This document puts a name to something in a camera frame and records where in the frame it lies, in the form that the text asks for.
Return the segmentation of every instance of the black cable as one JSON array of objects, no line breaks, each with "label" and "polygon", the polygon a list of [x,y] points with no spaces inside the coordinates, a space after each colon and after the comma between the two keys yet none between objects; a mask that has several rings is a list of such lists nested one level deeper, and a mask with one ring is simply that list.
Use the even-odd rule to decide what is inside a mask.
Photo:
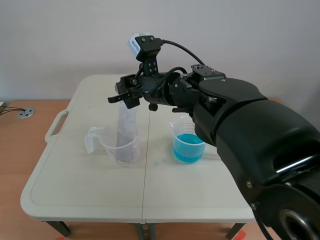
[{"label": "black cable", "polygon": [[21,111],[25,111],[24,108],[21,108],[21,107],[13,107],[13,106],[0,106],[0,108],[4,108],[4,109],[18,109],[18,110],[21,110]]},{"label": "black cable", "polygon": [[267,231],[265,225],[261,222],[260,218],[256,215],[255,211],[252,211],[253,212],[253,215],[254,215],[254,218],[256,220],[256,223],[258,224],[261,232],[263,233],[264,237],[266,240],[274,240],[272,238],[272,236],[269,234],[269,232]]},{"label": "black cable", "polygon": [[162,40],[162,42],[164,44],[170,44],[170,45],[173,45],[173,46],[176,46],[176,47],[182,49],[183,51],[185,51],[189,55],[191,55],[195,60],[197,60],[201,65],[205,65],[204,62],[200,60],[200,58],[198,58],[193,52],[191,52],[189,49],[185,48],[184,46],[182,46],[174,41]]},{"label": "black cable", "polygon": [[158,88],[160,88],[160,86],[167,80],[167,78],[170,77],[170,75],[171,75],[173,72],[178,71],[178,70],[181,71],[181,72],[184,73],[184,74],[188,74],[187,71],[186,71],[183,67],[181,67],[181,66],[176,66],[176,67],[172,68],[170,71],[168,71],[168,72],[163,76],[163,78],[161,79],[160,84],[157,85],[154,89],[150,90],[150,91],[147,93],[147,95],[152,95],[152,94],[154,94],[154,93],[156,92],[156,90],[157,90]]},{"label": "black cable", "polygon": [[0,111],[0,116],[3,115],[3,114],[6,114],[6,113],[16,112],[16,111],[23,111],[23,110],[21,110],[21,109],[8,109],[8,110],[3,110],[3,111]]}]

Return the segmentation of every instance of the metal grommet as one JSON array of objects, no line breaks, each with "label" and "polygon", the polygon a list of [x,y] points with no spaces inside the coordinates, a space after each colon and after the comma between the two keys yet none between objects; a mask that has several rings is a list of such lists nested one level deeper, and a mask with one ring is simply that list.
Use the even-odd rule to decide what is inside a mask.
[{"label": "metal grommet", "polygon": [[283,209],[279,217],[285,232],[292,240],[319,240],[310,224],[297,212]]}]

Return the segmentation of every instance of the plastic measuring cup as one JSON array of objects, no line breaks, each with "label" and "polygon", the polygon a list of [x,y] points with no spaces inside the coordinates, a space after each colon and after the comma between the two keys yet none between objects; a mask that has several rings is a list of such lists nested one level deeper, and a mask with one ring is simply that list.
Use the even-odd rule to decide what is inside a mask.
[{"label": "plastic measuring cup", "polygon": [[189,116],[170,122],[169,129],[173,134],[173,153],[179,160],[194,163],[202,157],[206,144],[196,135]]},{"label": "plastic measuring cup", "polygon": [[133,136],[118,131],[115,124],[105,127],[92,127],[84,137],[85,147],[88,153],[95,150],[94,138],[104,147],[108,156],[119,165],[134,163],[140,156],[139,128],[132,132]]}]

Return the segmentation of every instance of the table handle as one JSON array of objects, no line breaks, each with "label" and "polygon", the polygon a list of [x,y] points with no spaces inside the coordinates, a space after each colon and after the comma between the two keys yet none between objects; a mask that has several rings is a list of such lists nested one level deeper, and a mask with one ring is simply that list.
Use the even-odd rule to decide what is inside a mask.
[{"label": "table handle", "polygon": [[68,116],[68,114],[68,110],[62,110],[55,116],[55,119],[53,120],[48,132],[44,136],[44,140],[46,141],[46,143],[49,143],[49,140],[52,137],[52,135],[57,134],[56,131],[58,127],[60,126],[62,120],[64,120],[64,117]]}]

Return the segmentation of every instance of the metal bracket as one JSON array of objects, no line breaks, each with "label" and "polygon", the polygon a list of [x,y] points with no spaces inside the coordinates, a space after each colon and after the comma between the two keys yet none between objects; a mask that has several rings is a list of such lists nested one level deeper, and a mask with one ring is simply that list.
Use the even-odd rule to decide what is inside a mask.
[{"label": "metal bracket", "polygon": [[19,119],[27,119],[31,117],[33,114],[35,114],[35,109],[32,107],[29,107],[29,108],[26,108],[24,111],[20,111],[17,116]]}]

